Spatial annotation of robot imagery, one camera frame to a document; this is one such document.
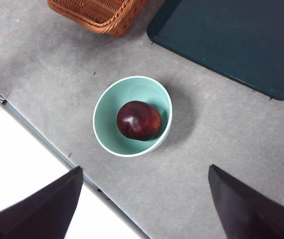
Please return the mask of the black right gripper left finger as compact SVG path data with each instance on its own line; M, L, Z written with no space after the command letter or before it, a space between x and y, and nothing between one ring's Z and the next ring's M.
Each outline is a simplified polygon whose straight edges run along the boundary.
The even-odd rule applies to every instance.
M0 211L0 239L63 239L83 184L75 167L24 200Z

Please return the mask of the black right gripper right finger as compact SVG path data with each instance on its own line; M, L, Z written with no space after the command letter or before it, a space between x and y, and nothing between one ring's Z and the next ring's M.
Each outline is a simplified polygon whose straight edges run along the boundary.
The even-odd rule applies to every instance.
M216 165L209 186L229 239L284 239L284 206L265 197Z

